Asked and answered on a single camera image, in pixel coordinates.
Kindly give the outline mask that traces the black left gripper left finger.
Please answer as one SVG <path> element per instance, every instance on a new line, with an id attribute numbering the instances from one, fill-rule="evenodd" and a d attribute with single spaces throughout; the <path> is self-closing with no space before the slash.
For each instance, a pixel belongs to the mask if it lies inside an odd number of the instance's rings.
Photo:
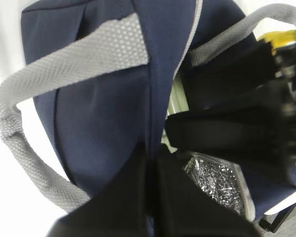
<path id="1" fill-rule="evenodd" d="M 139 143 L 118 174 L 96 196 L 60 218 L 50 237 L 151 237 L 146 213 L 146 152 Z"/>

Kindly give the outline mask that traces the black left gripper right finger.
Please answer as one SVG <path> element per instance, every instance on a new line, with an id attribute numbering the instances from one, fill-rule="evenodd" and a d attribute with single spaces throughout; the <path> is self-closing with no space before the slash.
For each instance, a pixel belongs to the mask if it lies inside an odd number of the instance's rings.
<path id="1" fill-rule="evenodd" d="M 155 157 L 159 237 L 257 237 L 253 224 L 203 193 L 162 144 Z"/>

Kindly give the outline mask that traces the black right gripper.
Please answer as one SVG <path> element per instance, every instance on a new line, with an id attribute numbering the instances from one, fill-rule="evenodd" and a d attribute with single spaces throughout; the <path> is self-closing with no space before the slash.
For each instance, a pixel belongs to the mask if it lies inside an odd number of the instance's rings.
<path id="1" fill-rule="evenodd" d="M 281 4 L 274 19 L 295 26 L 296 7 Z M 226 160 L 296 161 L 296 42 L 276 50 L 284 83 L 268 83 L 278 69 L 272 44 L 260 40 L 186 70 L 189 111 L 174 114 L 180 150 Z"/>

